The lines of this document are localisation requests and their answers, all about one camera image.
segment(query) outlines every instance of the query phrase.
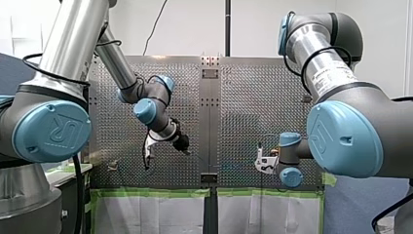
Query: perforated metal panel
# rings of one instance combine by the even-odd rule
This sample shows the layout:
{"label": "perforated metal panel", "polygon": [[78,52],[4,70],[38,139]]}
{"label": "perforated metal panel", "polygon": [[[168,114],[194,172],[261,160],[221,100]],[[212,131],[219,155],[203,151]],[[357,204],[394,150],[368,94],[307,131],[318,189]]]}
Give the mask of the perforated metal panel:
{"label": "perforated metal panel", "polygon": [[[207,67],[201,58],[128,59],[133,71],[146,78],[164,74],[175,80],[168,113],[181,121],[193,154],[184,156],[167,142],[158,144],[155,164],[145,172],[141,147],[146,129],[132,115],[132,106],[117,100],[116,85],[98,62],[92,67],[90,91],[93,187],[199,188],[202,168],[218,172],[218,186],[283,188],[276,176],[255,170],[257,142],[262,140],[268,153],[277,146],[280,133],[305,134],[311,105],[302,101],[305,93],[299,79],[281,59],[221,58],[213,67],[219,76],[213,79],[202,78]],[[266,134],[275,136],[263,138]],[[118,169],[109,171],[108,165],[116,160]],[[301,170],[305,180],[297,189],[319,189],[317,164],[303,160]]]}
{"label": "perforated metal panel", "polygon": [[[254,167],[258,141],[264,153],[279,142],[279,134],[305,134],[311,108],[303,102],[305,92],[299,78],[281,59],[223,58],[221,60],[221,127],[218,133],[219,186],[263,186],[283,188],[277,176],[264,175]],[[305,176],[298,189],[321,186],[319,167],[303,160]]]}
{"label": "perforated metal panel", "polygon": [[[175,80],[175,90],[168,108],[170,117],[181,122],[181,130],[190,138],[192,156],[176,151],[170,143],[155,146],[155,161],[144,171],[141,147],[145,127],[132,114],[132,105],[116,98],[117,87],[99,62],[93,68],[95,96],[91,94],[96,143],[92,143],[91,161],[98,161],[94,169],[94,187],[199,187],[199,58],[129,58],[134,72],[149,78],[168,75]],[[108,165],[118,160],[116,171]]]}

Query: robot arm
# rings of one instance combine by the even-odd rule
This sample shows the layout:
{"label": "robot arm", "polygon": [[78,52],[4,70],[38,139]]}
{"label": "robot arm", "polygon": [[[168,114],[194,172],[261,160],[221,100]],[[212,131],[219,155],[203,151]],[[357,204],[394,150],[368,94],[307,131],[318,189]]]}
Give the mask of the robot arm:
{"label": "robot arm", "polygon": [[[352,68],[361,60],[362,39],[350,17],[289,16],[282,22],[279,45],[280,55],[301,69],[303,85],[316,103],[307,119],[308,141],[297,134],[280,137],[280,155],[273,166],[280,177],[285,176],[285,165],[299,169],[299,158],[310,153],[336,175],[413,176],[408,142],[413,106],[409,101],[392,101],[374,84],[358,81]],[[350,67],[343,51],[351,55]],[[285,139],[292,143],[283,144]],[[301,173],[286,176],[298,181],[291,183],[294,186],[301,182]]]}
{"label": "robot arm", "polygon": [[146,82],[131,71],[121,49],[115,43],[109,25],[100,37],[96,52],[115,80],[119,90],[118,98],[123,103],[134,104],[133,113],[148,127],[145,140],[145,167],[153,156],[151,148],[161,141],[171,141],[173,147],[189,154],[189,138],[180,131],[179,122],[166,113],[174,82],[168,76],[155,75]]}
{"label": "robot arm", "polygon": [[187,152],[188,136],[165,112],[173,80],[161,75],[148,82],[136,78],[119,46],[110,43],[113,35],[104,21],[115,4],[62,1],[35,77],[20,84],[14,99],[0,97],[0,161],[60,162],[81,150],[92,128],[83,89],[94,50],[119,87],[119,99],[137,103],[133,112],[150,130],[146,144],[171,141]]}

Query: blue joint cap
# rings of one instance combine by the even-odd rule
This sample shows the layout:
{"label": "blue joint cap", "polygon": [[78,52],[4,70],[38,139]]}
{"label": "blue joint cap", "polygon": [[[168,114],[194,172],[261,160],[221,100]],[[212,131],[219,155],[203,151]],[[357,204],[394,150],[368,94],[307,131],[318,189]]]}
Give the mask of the blue joint cap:
{"label": "blue joint cap", "polygon": [[287,187],[298,187],[303,181],[303,174],[296,168],[286,168],[280,172],[280,180]]}
{"label": "blue joint cap", "polygon": [[283,56],[285,54],[285,40],[286,40],[286,22],[287,16],[282,18],[282,23],[280,25],[280,33],[279,33],[279,56]]}
{"label": "blue joint cap", "polygon": [[168,89],[171,92],[173,92],[173,89],[175,88],[175,82],[168,76],[159,75],[158,77],[157,77],[157,81],[160,83],[163,83],[162,81],[159,81],[159,79],[162,79],[165,82],[165,84],[167,84]]}
{"label": "blue joint cap", "polygon": [[53,100],[33,108],[13,131],[17,154],[33,163],[55,163],[77,154],[88,142],[92,125],[78,104]]}
{"label": "blue joint cap", "polygon": [[383,164],[381,140],[358,110],[327,100],[312,108],[307,119],[310,150],[326,171],[351,177],[375,176]]}
{"label": "blue joint cap", "polygon": [[280,147],[287,147],[301,141],[301,135],[297,133],[280,134]]}
{"label": "blue joint cap", "polygon": [[120,89],[118,89],[118,90],[116,91],[116,95],[118,96],[118,99],[119,99],[122,103],[127,103],[127,102],[124,100],[124,97],[122,96],[122,91],[121,91]]}
{"label": "blue joint cap", "polygon": [[150,125],[156,117],[156,104],[149,98],[143,98],[133,107],[133,113],[144,125]]}

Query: cable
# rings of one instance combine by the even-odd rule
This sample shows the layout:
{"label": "cable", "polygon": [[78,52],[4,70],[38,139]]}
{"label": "cable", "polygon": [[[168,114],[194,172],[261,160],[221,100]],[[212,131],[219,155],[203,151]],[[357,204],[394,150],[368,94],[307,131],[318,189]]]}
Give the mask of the cable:
{"label": "cable", "polygon": [[77,156],[73,156],[73,164],[75,166],[75,174],[76,174],[76,185],[77,185],[77,207],[76,207],[76,223],[75,223],[75,234],[81,233],[82,228],[82,219],[84,213],[84,182],[82,177],[82,170],[80,167],[79,158]]}
{"label": "cable", "polygon": [[330,47],[323,48],[323,49],[320,49],[320,50],[315,51],[314,53],[312,53],[312,54],[306,59],[306,61],[304,62],[303,67],[302,67],[302,69],[301,69],[301,73],[298,73],[298,72],[294,71],[294,70],[289,66],[289,64],[288,64],[288,62],[287,62],[287,59],[286,59],[286,44],[287,44],[287,41],[288,41],[289,22],[290,22],[290,20],[291,20],[291,17],[293,17],[294,15],[295,15],[295,13],[291,11],[291,12],[288,13],[288,15],[287,15],[287,17],[286,17],[284,50],[283,50],[282,59],[283,59],[283,62],[284,62],[284,64],[285,64],[286,68],[287,68],[291,73],[293,73],[294,75],[299,76],[299,77],[301,78],[301,84],[303,85],[303,88],[306,90],[306,92],[307,92],[308,94],[311,94],[310,89],[308,88],[308,86],[307,86],[307,84],[306,84],[306,82],[305,82],[305,72],[306,72],[306,69],[307,69],[308,64],[310,63],[310,61],[311,61],[313,58],[315,58],[315,57],[318,56],[321,52],[324,52],[324,51],[328,51],[328,50],[332,50],[332,49],[334,49],[334,50],[339,50],[339,51],[342,51],[344,54],[346,54],[346,56],[347,56],[347,58],[348,58],[348,60],[349,60],[349,61],[348,61],[348,66],[351,66],[351,65],[352,65],[352,56],[350,55],[350,53],[349,53],[346,49],[344,49],[344,48],[342,48],[342,47],[330,46]]}
{"label": "cable", "polygon": [[97,41],[99,41],[100,38],[102,38],[102,36],[103,36],[104,32],[106,31],[106,28],[107,28],[108,26],[109,26],[109,22],[108,22],[108,21],[105,21],[105,22],[103,23],[103,27],[100,29],[99,36],[97,37]]}
{"label": "cable", "polygon": [[162,79],[162,78],[161,78],[160,76],[158,76],[158,75],[153,75],[153,76],[149,77],[148,83],[149,83],[153,78],[158,78],[158,80],[161,81],[162,84],[164,85],[165,89],[167,89],[168,97],[169,97],[169,98],[168,98],[168,104],[167,104],[167,105],[169,105],[169,104],[170,104],[170,96],[172,95],[172,91],[169,90],[168,85],[167,85],[167,83],[164,81],[164,79]]}
{"label": "cable", "polygon": [[306,59],[306,61],[304,62],[303,67],[301,68],[301,75],[300,75],[300,77],[301,77],[301,84],[303,85],[303,87],[304,87],[304,89],[307,91],[307,93],[309,93],[309,94],[311,94],[311,93],[310,93],[310,89],[308,88],[308,86],[307,86],[307,84],[306,84],[306,82],[305,82],[305,76],[306,76],[307,66],[310,64],[310,61],[311,61],[313,58],[317,57],[317,56],[320,55],[322,52],[325,52],[325,51],[328,51],[328,50],[338,50],[338,51],[343,52],[344,54],[346,54],[346,56],[348,57],[348,60],[349,60],[348,63],[347,63],[347,66],[350,67],[350,66],[352,65],[352,56],[350,55],[350,53],[349,53],[346,49],[344,49],[344,48],[342,48],[342,47],[330,46],[330,47],[322,48],[322,49],[319,49],[319,50],[313,52],[313,53]]}
{"label": "cable", "polygon": [[121,40],[113,40],[113,41],[108,41],[108,42],[103,42],[103,43],[97,43],[96,46],[107,46],[110,44],[116,44],[117,46],[121,46],[122,45],[122,41]]}
{"label": "cable", "polygon": [[413,101],[413,97],[397,97],[397,98],[393,98],[392,101]]}
{"label": "cable", "polygon": [[38,71],[38,72],[40,72],[40,73],[42,73],[42,74],[45,74],[45,75],[47,75],[47,76],[50,76],[50,77],[52,77],[52,78],[55,78],[55,79],[57,79],[57,80],[63,80],[63,81],[66,81],[66,82],[70,82],[70,83],[74,83],[74,84],[78,84],[78,85],[83,85],[83,86],[86,86],[86,87],[89,87],[89,86],[91,85],[89,82],[71,80],[71,79],[65,78],[65,77],[63,77],[63,76],[54,74],[54,73],[52,73],[52,72],[45,71],[45,70],[43,70],[43,69],[41,69],[41,68],[33,65],[31,62],[27,61],[28,59],[38,58],[38,57],[41,57],[42,55],[43,55],[43,53],[28,55],[28,56],[23,57],[21,60],[23,61],[23,63],[24,63],[25,65],[27,65],[27,66],[30,67],[31,69],[36,70],[36,71]]}
{"label": "cable", "polygon": [[155,23],[154,23],[154,26],[153,26],[153,28],[152,28],[152,32],[151,32],[151,34],[149,35],[148,39],[146,39],[145,50],[143,51],[143,55],[144,55],[144,56],[145,56],[145,54],[146,54],[146,50],[148,50],[149,41],[151,40],[152,36],[154,35],[156,25],[158,24],[158,20],[159,20],[159,18],[161,17],[161,14],[162,14],[162,12],[164,11],[164,7],[165,7],[165,5],[167,4],[167,2],[168,2],[168,0],[165,0],[164,4],[162,5],[161,11],[159,12],[158,17],[156,18]]}
{"label": "cable", "polygon": [[404,197],[403,199],[401,199],[400,201],[394,203],[392,206],[390,206],[389,208],[385,209],[384,211],[382,211],[381,213],[379,213],[377,216],[375,216],[373,218],[373,220],[371,221],[371,227],[373,228],[374,231],[376,231],[376,226],[377,226],[377,222],[385,217],[386,215],[388,215],[390,212],[394,211],[395,209],[403,206],[404,204],[410,202],[413,199],[413,193]]}

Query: white wall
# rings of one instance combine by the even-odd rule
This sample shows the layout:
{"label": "white wall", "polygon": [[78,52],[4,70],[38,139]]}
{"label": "white wall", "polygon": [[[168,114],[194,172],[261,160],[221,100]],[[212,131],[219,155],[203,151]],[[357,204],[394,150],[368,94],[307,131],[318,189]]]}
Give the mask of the white wall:
{"label": "white wall", "polygon": [[405,95],[409,0],[337,0],[336,10],[355,19],[363,35],[357,77],[377,84],[391,98]]}
{"label": "white wall", "polygon": [[[126,55],[142,55],[146,38],[164,0],[119,0],[111,10],[114,35],[123,41]],[[413,55],[409,16],[412,0],[233,0],[232,48],[234,57],[277,57],[281,18],[297,14],[342,12],[354,18],[364,39],[360,80],[379,85],[391,98],[413,94]],[[5,43],[4,19],[25,21],[41,28],[42,50],[58,11],[57,0],[0,0],[0,53]],[[217,56],[224,54],[224,0],[169,0],[152,37],[147,55]],[[12,38],[20,57],[33,51],[33,40]]]}
{"label": "white wall", "polygon": [[[164,0],[120,0],[110,12],[126,55],[142,55]],[[217,56],[224,51],[224,1],[169,0],[146,55]]]}
{"label": "white wall", "polygon": [[332,0],[233,0],[231,56],[278,57],[280,23],[289,11],[315,14],[334,10]]}
{"label": "white wall", "polygon": [[59,5],[57,0],[0,0],[0,53],[18,58],[41,53]]}

